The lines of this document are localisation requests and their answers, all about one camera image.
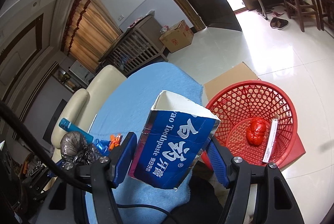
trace cardboard sheet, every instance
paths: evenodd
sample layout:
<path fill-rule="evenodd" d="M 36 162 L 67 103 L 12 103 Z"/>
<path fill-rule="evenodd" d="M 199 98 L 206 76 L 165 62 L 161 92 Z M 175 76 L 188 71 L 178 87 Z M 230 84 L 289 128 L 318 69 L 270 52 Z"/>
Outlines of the cardboard sheet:
<path fill-rule="evenodd" d="M 258 76 L 244 63 L 236 65 L 225 73 L 204 84 L 205 93 L 210 101 L 218 92 L 237 82 L 257 80 Z"/>

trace black cable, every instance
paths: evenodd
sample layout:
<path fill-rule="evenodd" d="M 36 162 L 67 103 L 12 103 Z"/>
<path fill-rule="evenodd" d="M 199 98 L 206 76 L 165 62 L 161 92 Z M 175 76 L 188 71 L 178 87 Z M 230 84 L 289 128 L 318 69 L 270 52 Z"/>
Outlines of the black cable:
<path fill-rule="evenodd" d="M 174 220 L 174 222 L 176 224 L 180 224 L 180 222 L 168 211 L 154 206 L 154 205 L 148 205 L 148 204 L 128 204 L 128 205 L 123 205 L 123 204 L 117 204 L 118 208 L 137 208 L 137 207 L 143 207 L 143 208 L 150 208 L 150 209 L 154 209 L 154 210 L 158 210 L 164 214 L 166 214 L 168 217 L 170 217 L 172 220 Z"/>
<path fill-rule="evenodd" d="M 73 187 L 91 193 L 91 187 L 80 182 L 61 170 L 45 152 L 43 147 L 37 142 L 27 127 L 19 120 L 14 112 L 3 102 L 0 101 L 0 117 L 2 117 L 10 127 L 23 139 L 29 148 L 37 155 L 37 157 L 47 165 L 47 167 L 59 178 Z"/>

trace curtain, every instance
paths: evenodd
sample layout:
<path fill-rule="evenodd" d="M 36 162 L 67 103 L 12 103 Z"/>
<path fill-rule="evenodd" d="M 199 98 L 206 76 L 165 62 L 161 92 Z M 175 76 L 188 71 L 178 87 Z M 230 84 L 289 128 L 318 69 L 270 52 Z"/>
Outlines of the curtain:
<path fill-rule="evenodd" d="M 66 24 L 61 51 L 76 58 L 91 72 L 121 35 L 121 30 L 100 0 L 75 0 Z"/>

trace red plastic bag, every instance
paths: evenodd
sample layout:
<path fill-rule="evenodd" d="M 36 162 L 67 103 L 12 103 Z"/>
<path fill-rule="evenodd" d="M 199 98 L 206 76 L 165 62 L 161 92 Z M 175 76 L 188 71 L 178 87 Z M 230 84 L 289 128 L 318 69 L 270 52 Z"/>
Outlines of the red plastic bag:
<path fill-rule="evenodd" d="M 246 129 L 246 138 L 250 144 L 259 146 L 263 142 L 263 136 L 266 133 L 267 125 L 263 118 L 255 117 L 251 120 L 250 126 Z"/>

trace blue toothpaste box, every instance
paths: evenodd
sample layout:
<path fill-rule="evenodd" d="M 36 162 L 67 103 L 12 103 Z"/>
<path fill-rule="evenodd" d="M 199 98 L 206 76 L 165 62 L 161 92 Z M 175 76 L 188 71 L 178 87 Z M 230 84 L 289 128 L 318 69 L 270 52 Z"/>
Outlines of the blue toothpaste box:
<path fill-rule="evenodd" d="M 151 108 L 129 176 L 156 188 L 177 188 L 219 124 L 210 110 L 179 94 L 162 91 Z"/>

